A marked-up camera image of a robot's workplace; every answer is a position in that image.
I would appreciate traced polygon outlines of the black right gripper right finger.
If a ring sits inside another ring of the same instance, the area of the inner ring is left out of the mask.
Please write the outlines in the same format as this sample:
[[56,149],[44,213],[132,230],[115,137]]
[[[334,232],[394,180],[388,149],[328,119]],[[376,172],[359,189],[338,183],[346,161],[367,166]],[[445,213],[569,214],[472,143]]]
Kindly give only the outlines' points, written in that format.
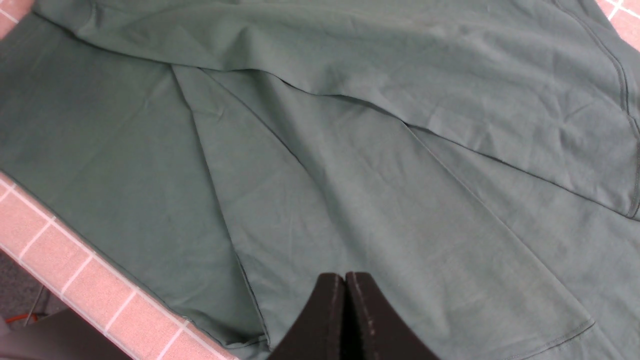
[[373,276],[349,272],[345,277],[346,360],[437,360],[394,310]]

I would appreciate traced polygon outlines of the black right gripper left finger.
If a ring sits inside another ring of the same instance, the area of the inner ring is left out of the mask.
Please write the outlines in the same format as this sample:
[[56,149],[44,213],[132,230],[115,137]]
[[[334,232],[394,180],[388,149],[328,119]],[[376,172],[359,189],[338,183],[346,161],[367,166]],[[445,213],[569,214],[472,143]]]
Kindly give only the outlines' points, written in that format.
[[335,273],[321,273],[290,330],[270,353],[270,360],[338,360],[346,288]]

